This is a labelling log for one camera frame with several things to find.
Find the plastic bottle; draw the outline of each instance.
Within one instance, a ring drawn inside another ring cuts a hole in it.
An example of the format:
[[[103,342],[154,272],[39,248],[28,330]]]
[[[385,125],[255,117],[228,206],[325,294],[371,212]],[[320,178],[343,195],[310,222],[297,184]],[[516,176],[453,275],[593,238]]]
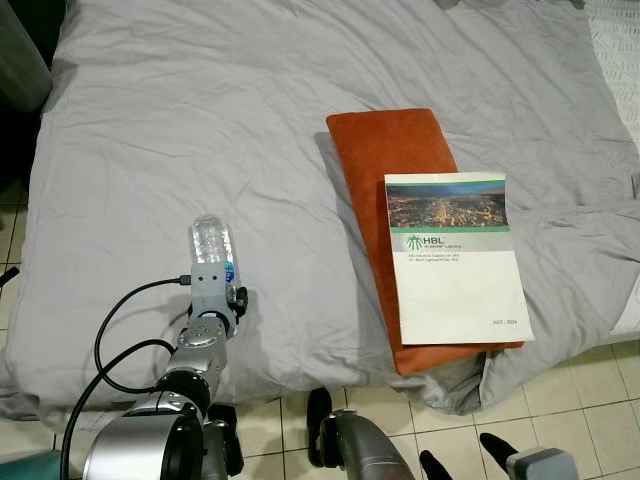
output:
[[[203,215],[189,228],[191,259],[195,263],[223,262],[226,277],[227,301],[236,301],[240,288],[238,260],[231,236],[231,228],[215,215]]]

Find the gray bedsheet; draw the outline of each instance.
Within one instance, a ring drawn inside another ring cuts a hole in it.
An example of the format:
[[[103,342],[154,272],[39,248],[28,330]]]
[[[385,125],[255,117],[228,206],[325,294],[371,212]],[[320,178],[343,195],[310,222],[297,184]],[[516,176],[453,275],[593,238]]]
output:
[[[186,228],[233,225],[251,308],[219,401],[391,385],[467,413],[606,341],[640,272],[640,161],[582,11],[565,0],[79,0],[33,170],[0,408],[53,427],[122,294],[188,271]],[[460,170],[504,171],[537,341],[401,378],[324,118],[431,108]],[[175,341],[188,295],[122,312],[105,358]],[[115,378],[148,384],[151,349]],[[100,387],[96,410],[128,397]]]

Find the book cover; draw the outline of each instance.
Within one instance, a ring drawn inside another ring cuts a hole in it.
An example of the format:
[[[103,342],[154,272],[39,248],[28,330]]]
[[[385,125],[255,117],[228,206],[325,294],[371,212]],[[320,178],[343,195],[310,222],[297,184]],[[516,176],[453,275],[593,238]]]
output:
[[[501,173],[385,175],[405,345],[533,340]]]

